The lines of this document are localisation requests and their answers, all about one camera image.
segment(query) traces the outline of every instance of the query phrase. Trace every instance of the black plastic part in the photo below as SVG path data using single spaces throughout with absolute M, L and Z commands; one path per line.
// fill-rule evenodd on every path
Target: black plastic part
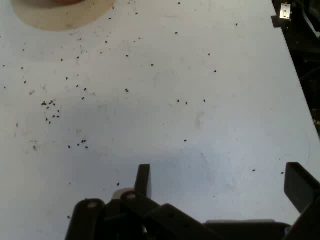
M 282 240 L 285 229 L 290 227 L 285 223 L 270 221 L 234 221 L 204 225 L 227 239 L 245 240 Z
M 140 164 L 136 175 L 134 189 L 136 192 L 151 198 L 150 164 Z
M 319 240 L 320 238 L 320 197 L 310 204 L 290 228 L 284 240 Z
M 319 196 L 320 184 L 299 163 L 290 162 L 286 164 L 284 192 L 302 214 Z
M 172 205 L 159 206 L 139 192 L 126 192 L 121 196 L 121 201 L 140 218 L 147 230 L 149 227 L 160 230 L 162 237 L 181 240 L 224 239 L 217 232 L 210 230 Z
M 99 217 L 105 203 L 100 199 L 87 199 L 79 202 L 72 214 L 66 240 L 95 240 Z

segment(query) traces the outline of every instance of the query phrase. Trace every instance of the silver bracket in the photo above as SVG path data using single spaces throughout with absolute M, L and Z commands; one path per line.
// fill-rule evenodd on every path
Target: silver bracket
M 289 19 L 291 11 L 291 4 L 281 4 L 280 18 Z

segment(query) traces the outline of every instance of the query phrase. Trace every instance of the white table surface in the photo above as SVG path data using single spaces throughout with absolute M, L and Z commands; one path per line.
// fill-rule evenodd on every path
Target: white table surface
M 142 163 L 152 199 L 201 222 L 299 216 L 281 173 L 320 179 L 320 142 L 271 0 L 177 2 L 54 32 L 0 1 L 0 239 L 63 239 L 77 202 Z

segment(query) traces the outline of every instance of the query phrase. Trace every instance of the black mechanical arm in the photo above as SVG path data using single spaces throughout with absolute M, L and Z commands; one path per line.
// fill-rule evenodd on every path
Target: black mechanical arm
M 199 223 L 170 204 L 152 201 L 150 165 L 139 166 L 135 187 L 105 204 L 79 202 L 66 240 L 318 240 L 320 184 L 299 163 L 287 163 L 284 192 L 301 213 L 291 226 L 274 221 Z

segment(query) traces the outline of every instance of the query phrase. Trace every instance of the white board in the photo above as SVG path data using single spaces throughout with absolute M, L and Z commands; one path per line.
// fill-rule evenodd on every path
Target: white board
M 0 238 L 63 239 L 77 202 L 108 202 L 142 163 L 152 199 L 200 222 L 292 224 L 282 172 L 320 179 L 320 145 L 274 14 L 270 0 L 118 0 L 54 32 L 1 1 Z

